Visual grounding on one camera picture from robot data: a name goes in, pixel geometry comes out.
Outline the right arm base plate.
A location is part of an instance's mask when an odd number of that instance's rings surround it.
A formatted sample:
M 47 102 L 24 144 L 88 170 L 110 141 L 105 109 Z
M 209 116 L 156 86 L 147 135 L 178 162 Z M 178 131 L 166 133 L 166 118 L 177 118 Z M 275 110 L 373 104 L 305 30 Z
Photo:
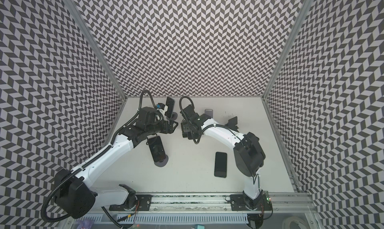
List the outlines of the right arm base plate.
M 245 194 L 230 195 L 232 211 L 272 211 L 273 206 L 267 195 L 260 194 L 256 199 L 250 199 Z

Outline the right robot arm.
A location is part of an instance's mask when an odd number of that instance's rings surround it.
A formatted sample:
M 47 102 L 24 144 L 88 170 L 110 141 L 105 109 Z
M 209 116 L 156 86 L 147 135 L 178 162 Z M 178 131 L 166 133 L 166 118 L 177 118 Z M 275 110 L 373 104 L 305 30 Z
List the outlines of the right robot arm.
M 209 136 L 234 152 L 236 166 L 245 176 L 243 199 L 246 208 L 255 211 L 263 197 L 260 170 L 266 159 L 260 139 L 251 132 L 243 134 L 228 125 L 219 124 L 207 114 L 197 114 L 188 96 L 180 98 L 179 107 L 183 117 L 181 125 L 184 138 L 199 144 L 202 136 Z

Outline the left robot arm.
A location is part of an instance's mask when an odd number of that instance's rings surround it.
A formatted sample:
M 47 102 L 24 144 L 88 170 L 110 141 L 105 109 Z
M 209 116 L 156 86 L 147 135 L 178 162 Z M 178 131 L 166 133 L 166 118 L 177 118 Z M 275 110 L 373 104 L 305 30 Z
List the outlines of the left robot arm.
M 131 194 L 127 189 L 97 190 L 93 185 L 121 156 L 148 136 L 172 134 L 178 126 L 172 119 L 175 115 L 173 98 L 167 97 L 165 103 L 143 107 L 145 94 L 151 95 L 149 90 L 142 91 L 136 114 L 113 134 L 104 148 L 73 169 L 62 169 L 55 175 L 54 189 L 40 211 L 43 221 L 55 223 L 69 217 L 79 219 L 93 208 L 123 204 L 127 200 Z

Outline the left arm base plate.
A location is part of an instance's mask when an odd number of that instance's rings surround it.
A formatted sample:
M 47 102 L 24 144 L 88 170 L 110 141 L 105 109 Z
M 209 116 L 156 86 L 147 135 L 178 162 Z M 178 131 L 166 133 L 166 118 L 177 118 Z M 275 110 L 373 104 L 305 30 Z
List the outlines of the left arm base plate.
M 141 212 L 149 211 L 152 203 L 152 195 L 136 195 L 135 198 L 128 198 L 122 205 L 111 205 L 112 212 Z

